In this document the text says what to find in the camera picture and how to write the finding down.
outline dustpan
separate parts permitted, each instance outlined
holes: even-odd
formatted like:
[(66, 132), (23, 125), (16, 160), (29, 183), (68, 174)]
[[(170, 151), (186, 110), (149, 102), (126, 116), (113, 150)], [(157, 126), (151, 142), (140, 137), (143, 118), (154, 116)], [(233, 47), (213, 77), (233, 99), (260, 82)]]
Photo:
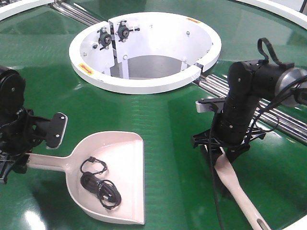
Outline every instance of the dustpan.
[[(28, 167), (62, 171), (68, 191), (89, 216), (109, 223), (144, 224), (144, 148), (142, 138), (131, 132), (99, 132), (84, 138), (67, 157), (29, 153)], [(115, 209), (104, 208), (97, 196), (82, 187), (80, 165), (89, 157), (104, 161), (108, 170), (99, 179), (111, 180), (122, 201)], [(84, 170), (98, 172), (100, 164), (86, 164)]]

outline green table surface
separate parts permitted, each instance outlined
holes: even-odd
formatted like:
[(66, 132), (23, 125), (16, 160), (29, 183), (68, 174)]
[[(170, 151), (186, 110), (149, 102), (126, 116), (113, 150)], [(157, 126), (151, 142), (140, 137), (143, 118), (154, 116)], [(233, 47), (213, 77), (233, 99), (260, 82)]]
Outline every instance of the green table surface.
[[(282, 61), (307, 68), (307, 32), (272, 13), (231, 0), (76, 1), (101, 20), (132, 12), (171, 12), (196, 18), (221, 37), (222, 76), (234, 61), (259, 59), (257, 39), (267, 37)], [(85, 25), (42, 6), (0, 22), (0, 64), (26, 79), (25, 107), (36, 115), (69, 117), (62, 145), (33, 152), (67, 156), (84, 137), (107, 130), (136, 132), (145, 144), (146, 224), (104, 223), (71, 199), (62, 172), (28, 169), (0, 187), (1, 230), (217, 230), (210, 170), (190, 137), (210, 127), (195, 101), (210, 96), (194, 84), (153, 95), (99, 89), (72, 69), (68, 48)], [(303, 121), (306, 107), (281, 108)], [(307, 212), (306, 146), (276, 131), (256, 140), (234, 163), (241, 186), (272, 229)], [(236, 202), (219, 195), (227, 230), (251, 229)]]

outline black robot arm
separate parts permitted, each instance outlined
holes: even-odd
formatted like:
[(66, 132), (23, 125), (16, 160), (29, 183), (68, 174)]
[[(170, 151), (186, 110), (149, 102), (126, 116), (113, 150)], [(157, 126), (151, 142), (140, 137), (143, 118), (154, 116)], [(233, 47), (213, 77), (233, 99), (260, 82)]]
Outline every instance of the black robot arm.
[[(269, 63), (262, 43), (267, 46), (274, 64)], [(216, 99), (197, 101), (207, 111), (215, 112), (215, 116), (211, 129), (193, 136), (194, 147), (209, 144), (226, 147), (226, 155), (232, 162), (249, 149), (253, 139), (264, 138), (265, 133), (254, 127), (262, 113), (280, 104), (292, 107), (307, 104), (307, 71), (296, 68), (294, 63), (280, 62), (266, 38), (259, 39), (258, 50), (264, 59), (240, 61), (231, 65), (226, 98), (219, 99), (219, 103), (215, 102)], [(268, 107), (259, 107), (262, 98), (271, 101)], [(250, 126), (257, 107), (260, 108), (259, 116)]]
[(25, 79), (15, 70), (0, 66), (0, 184), (7, 183), (11, 170), (25, 173), (30, 152), (43, 140), (57, 148), (63, 139), (67, 117), (56, 113), (47, 119), (24, 108)]

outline metal rod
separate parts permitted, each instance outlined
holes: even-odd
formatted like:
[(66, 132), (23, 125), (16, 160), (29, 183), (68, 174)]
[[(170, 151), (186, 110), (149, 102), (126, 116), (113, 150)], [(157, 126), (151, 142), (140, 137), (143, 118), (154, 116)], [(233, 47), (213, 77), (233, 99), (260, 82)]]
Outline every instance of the metal rod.
[(88, 26), (91, 26), (91, 25), (92, 25), (89, 21), (87, 21), (87, 20), (85, 20), (85, 19), (82, 19), (82, 18), (78, 17), (77, 15), (73, 14), (73, 13), (70, 12), (70, 11), (65, 10), (64, 8), (60, 7), (57, 3), (53, 3), (51, 6), (52, 6), (52, 8), (54, 8), (55, 10), (57, 10), (57, 11), (59, 11), (60, 13), (64, 14), (65, 16), (68, 16), (68, 17), (70, 17), (70, 18), (72, 18), (72, 19), (75, 19), (75, 20), (77, 20), (77, 21), (79, 21), (79, 22), (81, 22), (81, 23), (83, 23), (83, 24), (85, 24), (85, 25), (88, 25)]
[[(218, 97), (226, 97), (229, 91), (227, 82), (214, 75), (200, 77), (198, 85)], [(260, 101), (260, 104), (262, 106), (267, 106), (267, 103), (264, 101)], [(263, 114), (261, 116), (261, 121), (271, 126), (276, 126), (277, 116), (280, 119), (277, 129), (292, 136), (300, 142), (307, 144), (307, 124), (295, 119), (294, 117), (278, 109), (273, 109), (270, 113)]]
[(58, 3), (58, 2), (54, 2), (51, 4), (51, 7), (54, 8), (55, 10), (59, 11), (60, 13), (75, 19), (78, 22), (81, 22), (85, 25), (91, 26), (94, 24), (97, 24), (99, 22), (101, 22), (100, 20), (98, 20), (97, 18), (89, 15), (86, 12), (81, 11), (78, 8), (75, 8), (67, 3)]
[(75, 7), (69, 5), (65, 2), (62, 2), (60, 4), (60, 6), (63, 6), (65, 9), (79, 15), (81, 18), (85, 18), (87, 21), (92, 22), (93, 25), (101, 22), (100, 20), (94, 18), (93, 16), (89, 15), (88, 13), (83, 12), (83, 11), (79, 10), (78, 8), (75, 8)]
[[(214, 78), (210, 78), (208, 76), (208, 78), (206, 78), (205, 81), (208, 81), (212, 84), (215, 84), (217, 87), (220, 87), (223, 90), (227, 91), (227, 93), (229, 91), (229, 87), (228, 87), (228, 84), (226, 83), (226, 81), (220, 79), (217, 76), (214, 76)], [(268, 103), (265, 100), (261, 100), (259, 103), (263, 107), (266, 107), (268, 105)], [(294, 117), (292, 117), (292, 116), (290, 116), (290, 115), (288, 115), (288, 114), (286, 114), (286, 113), (284, 113), (284, 112), (282, 112), (282, 111), (280, 111), (276, 108), (270, 110), (269, 113), (271, 113), (275, 116), (281, 117), (283, 120), (286, 120), (290, 123), (293, 123), (293, 125), (296, 126), (297, 128), (302, 129), (302, 130), (307, 132), (307, 125), (304, 122), (297, 120)]]

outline sticker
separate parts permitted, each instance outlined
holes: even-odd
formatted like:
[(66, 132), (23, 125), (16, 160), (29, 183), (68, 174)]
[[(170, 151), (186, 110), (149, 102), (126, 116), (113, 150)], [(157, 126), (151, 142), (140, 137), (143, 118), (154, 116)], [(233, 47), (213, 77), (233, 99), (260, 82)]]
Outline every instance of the sticker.
[(79, 66), (81, 69), (83, 69), (83, 71), (86, 72), (88, 75), (94, 74), (94, 71), (93, 71), (91, 68), (89, 68), (87, 65), (81, 63), (81, 64), (79, 64), (78, 66)]
[(195, 22), (195, 23), (201, 23), (200, 21), (194, 19), (194, 18), (187, 18), (188, 20), (192, 21), (192, 22)]

